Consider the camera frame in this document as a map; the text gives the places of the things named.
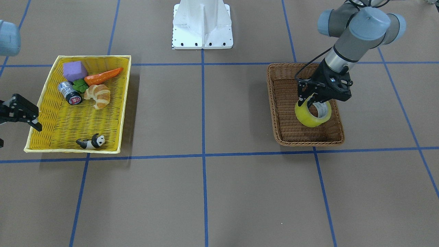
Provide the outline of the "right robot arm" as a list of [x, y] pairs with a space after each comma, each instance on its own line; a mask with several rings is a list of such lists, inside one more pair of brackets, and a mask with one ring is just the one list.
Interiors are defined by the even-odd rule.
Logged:
[[[21, 49], [21, 35], [18, 26], [4, 20], [0, 21], [1, 56], [16, 56]], [[1, 124], [5, 122], [25, 122], [37, 131], [43, 127], [38, 121], [39, 108], [20, 94], [13, 94], [0, 103]]]

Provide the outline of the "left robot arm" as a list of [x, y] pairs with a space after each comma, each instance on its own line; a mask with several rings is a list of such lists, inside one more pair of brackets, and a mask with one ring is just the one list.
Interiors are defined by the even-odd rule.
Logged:
[[321, 13], [319, 33], [336, 37], [335, 44], [320, 56], [323, 60], [314, 73], [298, 78], [298, 106], [310, 106], [329, 100], [345, 102], [351, 98], [350, 71], [370, 50], [400, 39], [407, 27], [405, 18], [380, 10], [384, 0], [346, 0], [338, 9]]

